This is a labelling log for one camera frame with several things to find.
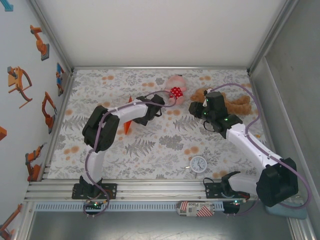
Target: brown teddy bear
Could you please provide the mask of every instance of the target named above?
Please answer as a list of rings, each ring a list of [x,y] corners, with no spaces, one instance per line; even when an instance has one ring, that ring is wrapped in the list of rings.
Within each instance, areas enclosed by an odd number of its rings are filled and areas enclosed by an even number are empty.
[[[190,97],[190,99],[194,102],[203,103],[205,101],[204,91],[208,89],[213,89],[213,87],[204,87],[197,89],[195,93]],[[221,94],[223,95],[228,114],[249,115],[251,113],[249,96],[244,95],[236,100],[229,101],[225,92],[221,92]]]

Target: teddy bear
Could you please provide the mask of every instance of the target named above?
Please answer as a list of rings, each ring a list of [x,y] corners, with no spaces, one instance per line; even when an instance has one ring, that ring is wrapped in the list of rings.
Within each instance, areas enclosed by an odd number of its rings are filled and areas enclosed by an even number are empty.
[[[174,94],[176,98],[176,105],[181,105],[185,100],[184,92],[187,91],[186,80],[182,75],[175,75],[170,77],[165,83],[165,91]],[[174,97],[170,94],[169,103],[175,102]]]
[[[208,89],[213,89],[213,87],[205,87],[199,88],[195,91],[195,93],[190,97],[190,99],[194,102],[205,101],[204,91]],[[236,114],[236,115],[249,115],[251,113],[251,105],[250,105],[250,97],[247,95],[241,96],[236,100],[229,101],[227,99],[226,93],[221,92],[224,98],[224,104],[226,109],[228,110],[228,114]]]

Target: clock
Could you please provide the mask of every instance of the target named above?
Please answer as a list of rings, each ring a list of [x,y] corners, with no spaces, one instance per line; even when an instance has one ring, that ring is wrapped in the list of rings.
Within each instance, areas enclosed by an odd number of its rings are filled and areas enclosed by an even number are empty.
[[[190,161],[191,170],[197,174],[203,173],[207,166],[207,161],[202,156],[195,156]]]

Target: pink stuffed toy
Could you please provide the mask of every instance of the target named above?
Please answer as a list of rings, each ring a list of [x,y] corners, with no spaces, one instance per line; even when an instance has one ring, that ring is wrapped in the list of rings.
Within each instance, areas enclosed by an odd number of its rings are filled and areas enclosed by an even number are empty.
[[[182,75],[170,77],[165,83],[165,90],[171,92],[176,97],[176,105],[181,105],[185,101],[184,92],[187,91],[186,80]],[[169,103],[175,102],[174,97],[170,94]]]

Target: floral mat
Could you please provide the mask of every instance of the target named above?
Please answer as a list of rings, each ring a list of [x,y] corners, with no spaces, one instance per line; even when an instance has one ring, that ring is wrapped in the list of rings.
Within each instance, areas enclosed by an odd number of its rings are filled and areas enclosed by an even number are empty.
[[[162,116],[147,126],[131,123],[129,132],[119,126],[113,145],[105,154],[105,179],[202,179],[220,178],[233,171],[255,175],[254,165],[232,143],[209,132],[203,120],[189,113],[190,96],[198,88],[238,83],[251,90],[245,70],[213,69],[105,69],[78,70],[59,133],[49,179],[78,179],[84,171],[86,145],[82,129],[98,105],[121,106],[133,99],[165,88],[166,80],[180,74],[187,81],[186,101],[180,106],[162,109]],[[245,92],[236,86],[221,89],[230,100]],[[168,96],[161,95],[168,102]],[[257,116],[252,112],[239,116],[244,124]],[[262,124],[255,123],[250,131],[266,143]],[[194,156],[203,156],[208,163],[202,174],[194,174],[189,166]]]

